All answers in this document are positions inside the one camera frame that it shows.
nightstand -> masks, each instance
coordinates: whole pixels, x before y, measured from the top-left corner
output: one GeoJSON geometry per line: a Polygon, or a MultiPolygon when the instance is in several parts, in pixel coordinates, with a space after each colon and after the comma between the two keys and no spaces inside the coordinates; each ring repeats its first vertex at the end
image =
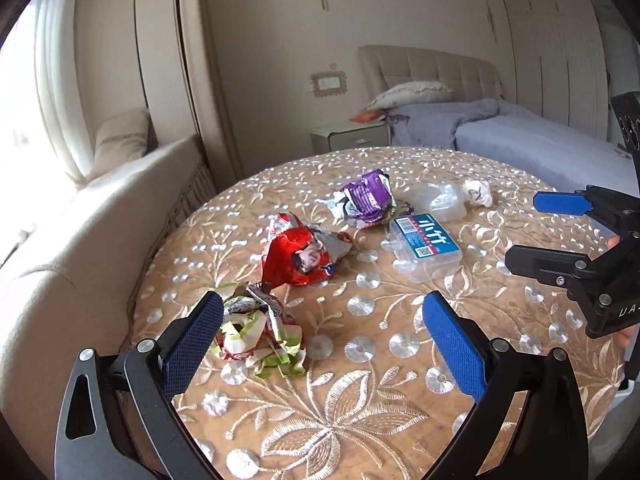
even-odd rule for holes
{"type": "Polygon", "coordinates": [[[370,148],[371,146],[390,146],[391,134],[382,121],[353,123],[340,121],[314,128],[311,143],[316,155],[352,148],[370,148]]]}

human hand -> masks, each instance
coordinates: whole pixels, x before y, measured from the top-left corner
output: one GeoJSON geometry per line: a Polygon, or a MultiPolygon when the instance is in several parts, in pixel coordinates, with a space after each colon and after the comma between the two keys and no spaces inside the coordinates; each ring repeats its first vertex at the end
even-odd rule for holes
{"type": "MultiPolygon", "coordinates": [[[[609,249],[615,247],[620,241],[620,237],[618,235],[613,235],[609,240],[607,240],[607,247],[609,249]]],[[[624,330],[620,330],[613,335],[613,342],[618,345],[620,348],[626,348],[629,346],[629,342],[631,341],[631,336],[634,334],[637,325],[629,326],[624,330]]]]}

barcode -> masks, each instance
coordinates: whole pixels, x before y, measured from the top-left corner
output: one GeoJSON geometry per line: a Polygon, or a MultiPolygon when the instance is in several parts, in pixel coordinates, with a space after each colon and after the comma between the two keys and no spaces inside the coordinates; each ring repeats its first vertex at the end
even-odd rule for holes
{"type": "Polygon", "coordinates": [[[425,256],[431,256],[433,251],[428,247],[418,247],[416,248],[415,253],[418,255],[418,258],[424,258],[425,256]]]}
{"type": "Polygon", "coordinates": [[[408,218],[399,218],[396,222],[403,233],[415,233],[418,230],[408,218]]]}

table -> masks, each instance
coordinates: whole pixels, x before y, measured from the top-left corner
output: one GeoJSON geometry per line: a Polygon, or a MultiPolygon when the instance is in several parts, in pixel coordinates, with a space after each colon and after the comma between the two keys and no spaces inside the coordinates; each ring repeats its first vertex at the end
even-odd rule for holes
{"type": "MultiPolygon", "coordinates": [[[[504,253],[517,243],[595,258],[605,240],[587,218],[536,212],[533,194],[549,190],[538,179],[474,155],[366,148],[290,162],[239,182],[160,249],[140,288],[133,341],[157,337],[212,286],[258,281],[270,214],[292,211],[305,222],[346,229],[334,224],[322,200],[375,168],[390,175],[398,193],[417,180],[484,178],[494,206],[445,224],[463,250],[452,276],[412,283],[396,272],[385,229],[375,227],[350,230],[356,247],[331,280],[277,289],[305,331],[306,376],[263,381],[243,364],[206,358],[187,392],[174,399],[215,467],[226,478],[420,478],[472,406],[422,323],[422,298],[436,288],[489,338],[506,338],[526,352],[565,348],[593,435],[622,378],[622,352],[610,337],[585,336],[580,309],[563,290],[510,275],[504,253]],[[346,350],[358,336],[368,340],[346,350]]],[[[497,465],[523,400],[514,398],[485,468],[497,465]]]]}

metal pin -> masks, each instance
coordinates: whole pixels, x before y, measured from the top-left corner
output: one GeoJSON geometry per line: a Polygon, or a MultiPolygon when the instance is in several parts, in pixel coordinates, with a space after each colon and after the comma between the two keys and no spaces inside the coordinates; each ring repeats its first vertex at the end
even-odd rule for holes
{"type": "Polygon", "coordinates": [[[147,352],[151,351],[153,347],[154,347],[153,339],[143,339],[138,343],[138,352],[140,352],[141,354],[146,354],[147,352]]]}
{"type": "Polygon", "coordinates": [[[509,343],[507,343],[504,339],[495,339],[491,346],[494,347],[496,352],[504,353],[509,349],[509,343]]]}
{"type": "Polygon", "coordinates": [[[558,361],[564,361],[566,359],[566,352],[561,348],[554,348],[554,351],[551,353],[558,361]]]}
{"type": "Polygon", "coordinates": [[[85,348],[84,350],[82,350],[80,352],[80,360],[81,361],[88,361],[89,359],[91,359],[94,356],[94,349],[93,348],[85,348]]]}

